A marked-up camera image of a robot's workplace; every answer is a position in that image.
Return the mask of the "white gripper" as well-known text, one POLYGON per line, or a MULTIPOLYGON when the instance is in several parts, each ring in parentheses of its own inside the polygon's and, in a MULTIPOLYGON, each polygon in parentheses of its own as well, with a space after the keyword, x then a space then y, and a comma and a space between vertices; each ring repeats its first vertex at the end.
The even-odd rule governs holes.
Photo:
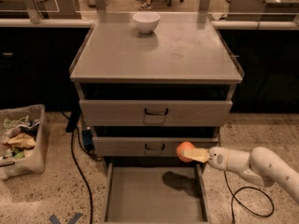
POLYGON ((227 170, 229 149, 225 147, 183 148, 180 157, 184 161, 207 162, 211 167, 222 171, 227 170))

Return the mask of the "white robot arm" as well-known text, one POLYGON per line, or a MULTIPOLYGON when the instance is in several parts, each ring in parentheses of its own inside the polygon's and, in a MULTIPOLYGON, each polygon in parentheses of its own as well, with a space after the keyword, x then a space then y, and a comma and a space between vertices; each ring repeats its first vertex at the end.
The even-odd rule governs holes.
POLYGON ((299 203, 299 173, 268 148, 256 147, 246 152, 225 147, 178 147, 177 153, 182 161, 207 163, 257 186, 270 187, 277 183, 299 203))

